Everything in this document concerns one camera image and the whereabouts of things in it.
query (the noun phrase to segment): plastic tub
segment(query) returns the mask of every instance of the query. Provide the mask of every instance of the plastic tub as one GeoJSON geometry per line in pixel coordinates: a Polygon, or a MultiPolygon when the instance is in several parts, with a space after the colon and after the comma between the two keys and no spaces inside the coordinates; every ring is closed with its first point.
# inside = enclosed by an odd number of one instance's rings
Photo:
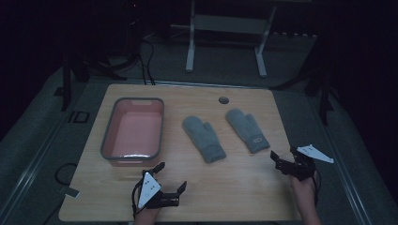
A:
{"type": "Polygon", "coordinates": [[[159,162],[164,103],[155,97],[123,97],[113,108],[101,154],[113,166],[159,162]]]}

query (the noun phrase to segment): small round hole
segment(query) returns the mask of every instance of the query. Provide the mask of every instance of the small round hole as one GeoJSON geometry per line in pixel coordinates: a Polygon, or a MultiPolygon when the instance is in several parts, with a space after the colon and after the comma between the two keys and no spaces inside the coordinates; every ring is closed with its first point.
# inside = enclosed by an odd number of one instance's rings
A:
{"type": "Polygon", "coordinates": [[[221,104],[225,105],[225,104],[228,104],[229,99],[228,99],[228,97],[220,97],[220,98],[219,98],[219,102],[220,102],[221,104]]]}

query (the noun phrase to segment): black cable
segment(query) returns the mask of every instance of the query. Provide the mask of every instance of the black cable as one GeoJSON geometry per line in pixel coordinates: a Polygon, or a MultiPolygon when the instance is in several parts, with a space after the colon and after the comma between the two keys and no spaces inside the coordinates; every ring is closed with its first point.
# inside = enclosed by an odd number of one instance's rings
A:
{"type": "MultiPolygon", "coordinates": [[[[54,174],[54,179],[55,179],[56,183],[58,183],[58,184],[60,184],[60,185],[64,185],[64,186],[69,186],[69,185],[70,185],[70,182],[63,182],[63,181],[61,181],[61,179],[59,179],[59,177],[58,177],[58,174],[61,172],[61,170],[63,170],[64,168],[66,168],[66,167],[68,167],[68,166],[77,167],[77,164],[76,164],[76,163],[66,163],[66,164],[62,165],[61,167],[59,167],[59,168],[55,171],[55,174],[54,174]]],[[[49,222],[50,218],[52,218],[53,215],[56,213],[56,211],[58,211],[58,210],[61,208],[63,202],[64,202],[64,201],[62,200],[62,201],[55,207],[55,209],[51,212],[51,214],[50,214],[49,216],[46,217],[46,220],[44,220],[44,222],[42,223],[43,225],[45,225],[45,224],[47,224],[47,223],[49,222]]]]}
{"type": "Polygon", "coordinates": [[[149,64],[150,64],[150,61],[151,61],[151,59],[152,59],[153,53],[155,52],[155,48],[153,47],[152,43],[150,43],[149,41],[143,39],[143,42],[144,42],[145,44],[149,45],[150,48],[151,48],[151,50],[152,50],[152,51],[151,51],[151,54],[149,55],[148,62],[146,63],[146,71],[147,71],[147,73],[148,73],[149,80],[151,81],[152,85],[156,85],[156,84],[155,84],[155,81],[154,81],[153,78],[152,78],[152,75],[150,74],[150,70],[149,70],[149,64]]]}
{"type": "Polygon", "coordinates": [[[66,163],[66,164],[64,164],[64,165],[62,165],[60,168],[58,168],[58,170],[56,170],[56,172],[55,172],[55,174],[54,174],[54,179],[55,179],[55,181],[58,183],[58,184],[60,184],[60,185],[64,185],[64,186],[69,186],[70,185],[70,182],[63,182],[63,181],[61,181],[60,179],[59,179],[59,177],[58,177],[58,174],[61,172],[61,170],[62,169],[64,169],[64,168],[66,168],[66,167],[68,167],[68,166],[74,166],[74,167],[77,167],[77,164],[76,163],[66,163]]]}
{"type": "Polygon", "coordinates": [[[141,186],[143,185],[143,183],[144,183],[144,178],[142,178],[142,179],[134,186],[134,189],[132,190],[132,193],[131,193],[132,216],[133,216],[134,218],[135,218],[135,215],[139,214],[139,213],[144,209],[144,207],[143,207],[140,211],[137,212],[137,204],[135,203],[135,192],[137,191],[137,189],[138,189],[139,187],[141,187],[141,186]]]}
{"type": "Polygon", "coordinates": [[[317,204],[318,204],[318,193],[319,193],[319,190],[320,190],[321,185],[322,185],[321,174],[320,174],[320,172],[318,170],[316,170],[316,172],[317,172],[318,177],[319,177],[319,185],[316,183],[315,177],[314,176],[311,177],[313,179],[313,182],[314,182],[314,185],[315,185],[315,206],[317,206],[317,204]]]}
{"type": "Polygon", "coordinates": [[[152,84],[152,85],[156,85],[155,80],[152,78],[152,75],[151,75],[150,69],[149,69],[149,64],[150,64],[150,61],[151,61],[151,59],[152,59],[152,56],[153,56],[153,53],[154,53],[155,49],[154,49],[153,45],[152,45],[150,42],[148,42],[148,41],[146,41],[146,40],[142,40],[142,41],[143,41],[145,44],[148,44],[148,45],[151,47],[151,50],[152,50],[152,51],[151,51],[151,54],[149,55],[149,58],[148,58],[146,64],[145,64],[144,59],[143,59],[143,57],[141,56],[141,54],[138,55],[138,60],[141,62],[141,67],[142,67],[142,72],[143,72],[143,81],[144,81],[144,84],[146,85],[146,76],[145,76],[146,74],[145,74],[145,73],[147,73],[148,78],[149,78],[151,84],[152,84]]]}
{"type": "Polygon", "coordinates": [[[117,64],[117,65],[112,65],[112,66],[108,66],[108,68],[111,71],[117,71],[123,68],[127,68],[127,67],[134,67],[135,64],[137,64],[137,60],[138,60],[138,56],[137,55],[130,55],[127,57],[127,61],[117,64]]]}

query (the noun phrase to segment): mitten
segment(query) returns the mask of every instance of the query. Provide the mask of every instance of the mitten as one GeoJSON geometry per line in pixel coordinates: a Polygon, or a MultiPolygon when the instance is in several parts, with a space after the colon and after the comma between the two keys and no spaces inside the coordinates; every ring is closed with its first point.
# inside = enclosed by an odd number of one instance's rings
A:
{"type": "Polygon", "coordinates": [[[239,138],[245,142],[251,153],[257,153],[269,148],[269,143],[264,137],[257,122],[251,114],[244,115],[239,109],[230,110],[226,119],[234,128],[239,138]]]}
{"type": "Polygon", "coordinates": [[[202,154],[206,163],[225,158],[226,154],[220,146],[216,132],[209,123],[202,123],[196,116],[189,116],[182,122],[182,127],[190,136],[193,144],[202,154]]]}

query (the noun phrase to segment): white tag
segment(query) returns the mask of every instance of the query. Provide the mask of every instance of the white tag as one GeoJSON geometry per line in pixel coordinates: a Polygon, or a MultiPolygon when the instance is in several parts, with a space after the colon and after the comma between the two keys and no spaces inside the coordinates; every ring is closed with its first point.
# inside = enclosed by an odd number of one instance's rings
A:
{"type": "Polygon", "coordinates": [[[334,159],[327,157],[325,154],[321,153],[318,149],[314,148],[312,144],[304,147],[298,147],[298,151],[309,158],[316,158],[329,163],[334,163],[334,159]]]}
{"type": "Polygon", "coordinates": [[[161,185],[149,174],[145,173],[143,187],[141,187],[140,201],[138,202],[138,207],[142,208],[144,205],[152,199],[152,197],[158,193],[161,189],[161,185]]]}

